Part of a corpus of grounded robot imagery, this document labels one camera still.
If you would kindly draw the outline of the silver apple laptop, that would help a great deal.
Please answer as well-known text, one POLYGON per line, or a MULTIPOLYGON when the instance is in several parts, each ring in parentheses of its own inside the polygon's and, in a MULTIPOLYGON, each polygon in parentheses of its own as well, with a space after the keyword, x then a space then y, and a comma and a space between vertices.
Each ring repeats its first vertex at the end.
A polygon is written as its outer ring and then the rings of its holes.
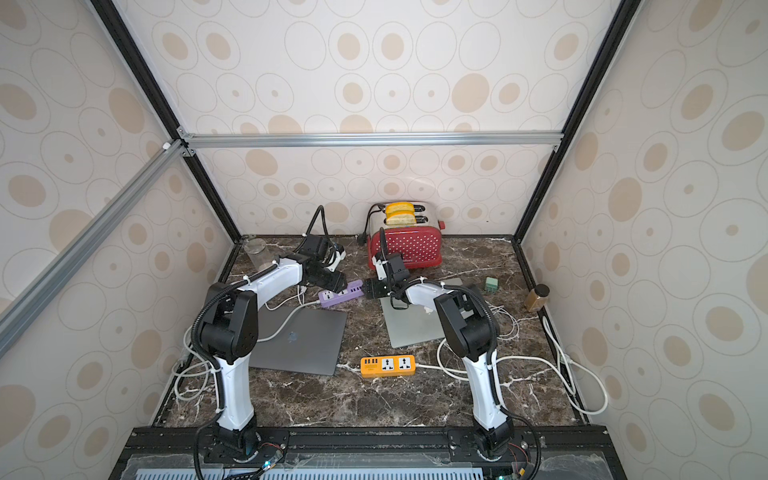
POLYGON ((493 344, 494 321, 479 292, 469 287, 414 280, 381 302, 396 348, 444 339, 457 355, 476 360, 493 344))

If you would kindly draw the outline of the silver aluminium rail back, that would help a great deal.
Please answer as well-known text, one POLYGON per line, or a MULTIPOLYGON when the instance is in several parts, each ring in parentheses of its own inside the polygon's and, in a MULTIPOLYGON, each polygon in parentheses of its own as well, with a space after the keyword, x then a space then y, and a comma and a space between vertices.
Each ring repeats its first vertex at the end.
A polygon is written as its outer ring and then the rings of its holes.
POLYGON ((396 146, 556 145, 559 131, 382 132, 316 134, 188 134, 194 149, 362 148, 396 146))

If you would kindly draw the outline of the silver aluminium rail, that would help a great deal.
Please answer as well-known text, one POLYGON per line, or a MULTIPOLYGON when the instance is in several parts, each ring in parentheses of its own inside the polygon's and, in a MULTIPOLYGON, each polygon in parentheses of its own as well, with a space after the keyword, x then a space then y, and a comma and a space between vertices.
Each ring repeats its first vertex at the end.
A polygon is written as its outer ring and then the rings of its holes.
POLYGON ((559 131, 382 132, 316 134, 188 134, 194 149, 362 148, 396 146, 556 145, 559 131))
POLYGON ((181 156, 184 146, 183 140, 176 139, 161 149, 2 313, 2 354, 18 342, 169 165, 181 156))

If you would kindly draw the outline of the orange power strip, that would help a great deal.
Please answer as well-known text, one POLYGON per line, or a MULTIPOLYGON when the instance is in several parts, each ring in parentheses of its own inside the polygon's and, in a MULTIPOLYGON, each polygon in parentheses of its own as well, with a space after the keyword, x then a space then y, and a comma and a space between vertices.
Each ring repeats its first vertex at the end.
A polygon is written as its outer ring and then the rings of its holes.
POLYGON ((364 357, 360 364, 361 376, 366 379, 410 376, 415 371, 413 355, 364 357))

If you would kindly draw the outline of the red polka dot toaster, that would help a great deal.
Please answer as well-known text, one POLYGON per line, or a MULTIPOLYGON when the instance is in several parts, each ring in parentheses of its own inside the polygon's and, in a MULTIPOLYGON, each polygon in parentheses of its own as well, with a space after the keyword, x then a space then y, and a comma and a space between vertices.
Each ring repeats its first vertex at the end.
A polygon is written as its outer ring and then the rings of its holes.
POLYGON ((384 229, 387 251, 400 253, 408 269, 436 267, 442 263, 442 230, 444 222, 438 219, 436 207, 423 201, 411 201, 415 222, 396 225, 387 219, 386 208, 395 202, 377 203, 369 208, 365 233, 368 267, 374 270, 374 257, 380 252, 379 230, 384 229))

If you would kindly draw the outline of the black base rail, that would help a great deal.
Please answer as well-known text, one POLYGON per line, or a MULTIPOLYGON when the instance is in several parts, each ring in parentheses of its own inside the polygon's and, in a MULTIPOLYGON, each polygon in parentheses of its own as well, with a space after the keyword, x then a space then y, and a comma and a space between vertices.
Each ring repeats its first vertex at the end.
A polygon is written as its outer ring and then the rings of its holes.
POLYGON ((517 428, 503 451, 480 454, 468 427, 261 427, 237 461, 192 428, 138 428, 113 479, 623 479, 599 426, 517 428))

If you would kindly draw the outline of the purple power strip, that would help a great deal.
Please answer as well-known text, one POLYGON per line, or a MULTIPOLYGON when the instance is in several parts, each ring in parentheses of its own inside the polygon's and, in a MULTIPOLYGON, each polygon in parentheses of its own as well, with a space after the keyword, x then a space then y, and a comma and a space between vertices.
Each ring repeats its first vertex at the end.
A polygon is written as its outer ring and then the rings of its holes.
POLYGON ((328 309, 333 306, 360 298, 364 296, 363 281, 354 280, 349 282, 347 287, 340 293, 334 293, 328 290, 323 290, 318 294, 318 300, 322 308, 328 309))

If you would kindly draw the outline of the pale bread slice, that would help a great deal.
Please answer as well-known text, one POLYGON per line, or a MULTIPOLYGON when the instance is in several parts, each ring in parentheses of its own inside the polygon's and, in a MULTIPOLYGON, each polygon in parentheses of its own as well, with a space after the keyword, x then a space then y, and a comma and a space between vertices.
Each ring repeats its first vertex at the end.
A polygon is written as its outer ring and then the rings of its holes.
POLYGON ((389 228, 398 228, 402 226, 412 226, 417 224, 416 215, 410 212, 398 212, 389 215, 385 221, 389 228))

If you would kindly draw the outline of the dark grey laptop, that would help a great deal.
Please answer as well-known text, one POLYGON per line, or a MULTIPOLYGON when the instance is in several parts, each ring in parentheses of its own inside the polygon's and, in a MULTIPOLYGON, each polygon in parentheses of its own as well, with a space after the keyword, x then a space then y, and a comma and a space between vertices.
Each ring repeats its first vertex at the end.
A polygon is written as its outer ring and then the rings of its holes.
POLYGON ((255 346, 249 366, 333 376, 347 318, 346 312, 301 308, 279 335, 255 346))

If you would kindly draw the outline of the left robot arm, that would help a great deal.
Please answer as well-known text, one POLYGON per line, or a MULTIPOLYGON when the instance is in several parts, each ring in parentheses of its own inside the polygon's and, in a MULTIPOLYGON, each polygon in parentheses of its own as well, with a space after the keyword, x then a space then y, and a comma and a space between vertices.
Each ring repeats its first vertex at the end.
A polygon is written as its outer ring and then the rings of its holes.
POLYGON ((193 350, 213 367, 217 387, 214 439, 239 455, 256 451, 259 437, 250 399, 250 354, 259 340, 258 313, 272 298, 294 286, 334 293, 347 287, 338 270, 343 246, 327 236, 306 234, 293 251, 233 283, 214 283, 191 327, 193 350))

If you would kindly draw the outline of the green charger adapter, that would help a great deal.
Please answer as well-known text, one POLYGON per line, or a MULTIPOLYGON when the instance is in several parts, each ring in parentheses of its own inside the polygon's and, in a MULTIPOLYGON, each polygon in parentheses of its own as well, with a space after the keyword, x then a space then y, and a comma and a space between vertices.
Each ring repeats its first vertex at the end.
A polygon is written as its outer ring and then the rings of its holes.
POLYGON ((487 293, 495 293, 499 289, 499 280, 495 277, 487 277, 484 284, 487 293))

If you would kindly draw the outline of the silver aluminium rail left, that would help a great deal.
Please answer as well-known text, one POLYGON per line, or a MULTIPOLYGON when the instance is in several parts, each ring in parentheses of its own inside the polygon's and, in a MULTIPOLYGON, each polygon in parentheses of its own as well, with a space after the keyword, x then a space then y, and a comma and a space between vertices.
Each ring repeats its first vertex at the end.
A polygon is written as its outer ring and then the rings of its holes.
POLYGON ((176 139, 161 149, 2 313, 2 354, 18 342, 169 165, 181 156, 184 146, 183 140, 176 139))

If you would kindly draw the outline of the small amber bottle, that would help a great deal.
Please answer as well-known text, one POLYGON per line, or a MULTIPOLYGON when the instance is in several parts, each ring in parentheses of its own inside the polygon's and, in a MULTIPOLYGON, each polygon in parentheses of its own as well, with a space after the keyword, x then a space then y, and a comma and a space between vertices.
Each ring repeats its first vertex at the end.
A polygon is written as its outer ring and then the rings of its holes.
POLYGON ((528 293, 524 306, 528 312, 538 312, 549 299, 550 288, 542 283, 536 284, 528 293))

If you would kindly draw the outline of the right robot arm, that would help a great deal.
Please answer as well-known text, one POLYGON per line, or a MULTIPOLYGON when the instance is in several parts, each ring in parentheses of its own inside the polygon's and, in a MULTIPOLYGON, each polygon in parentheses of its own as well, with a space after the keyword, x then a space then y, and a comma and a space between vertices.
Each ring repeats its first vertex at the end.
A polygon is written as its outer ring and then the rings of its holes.
POLYGON ((364 282, 369 297, 437 313, 444 339, 465 367, 479 453, 488 459, 500 456, 514 434, 514 420, 502 399, 496 368, 499 327, 488 303, 476 288, 412 279, 400 254, 377 253, 373 265, 376 277, 364 282))

